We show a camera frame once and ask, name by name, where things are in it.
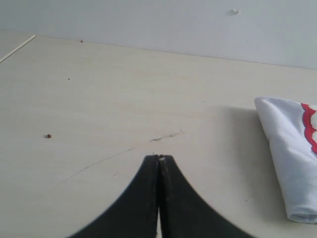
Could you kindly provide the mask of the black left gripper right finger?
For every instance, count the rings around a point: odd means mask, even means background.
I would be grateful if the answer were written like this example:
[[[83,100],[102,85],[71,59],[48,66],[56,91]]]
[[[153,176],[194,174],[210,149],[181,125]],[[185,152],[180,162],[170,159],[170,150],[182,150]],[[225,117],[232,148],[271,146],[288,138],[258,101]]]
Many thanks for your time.
[[[171,155],[160,155],[158,209],[163,238],[251,238],[211,208]]]

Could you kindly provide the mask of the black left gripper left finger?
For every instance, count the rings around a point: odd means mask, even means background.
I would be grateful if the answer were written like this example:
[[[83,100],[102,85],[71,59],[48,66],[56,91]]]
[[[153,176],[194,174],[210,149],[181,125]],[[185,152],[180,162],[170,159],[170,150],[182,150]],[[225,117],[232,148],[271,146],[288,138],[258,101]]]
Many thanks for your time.
[[[159,156],[146,156],[119,198],[73,238],[155,238]]]

